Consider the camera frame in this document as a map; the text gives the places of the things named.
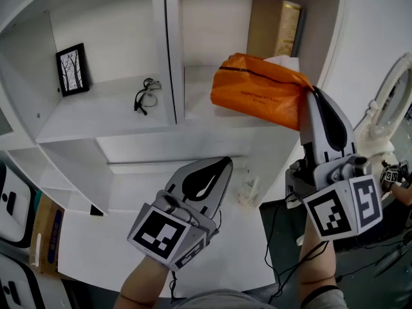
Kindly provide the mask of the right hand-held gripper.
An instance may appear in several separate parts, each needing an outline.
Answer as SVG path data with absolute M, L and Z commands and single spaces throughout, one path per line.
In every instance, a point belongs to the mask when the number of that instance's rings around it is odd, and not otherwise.
M 318 87 L 301 99 L 300 139 L 308 164 L 300 159 L 286 170 L 286 194 L 304 204 L 320 240 L 358 236 L 380 223 L 381 189 L 371 162 L 355 154 L 348 118 Z

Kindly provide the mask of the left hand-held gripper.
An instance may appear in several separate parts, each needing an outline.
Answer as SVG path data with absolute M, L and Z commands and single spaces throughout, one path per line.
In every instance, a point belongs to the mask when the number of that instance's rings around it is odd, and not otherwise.
M 140 210 L 127 240 L 143 254 L 178 271 L 218 233 L 212 220 L 233 171 L 228 156 L 205 158 L 179 168 Z

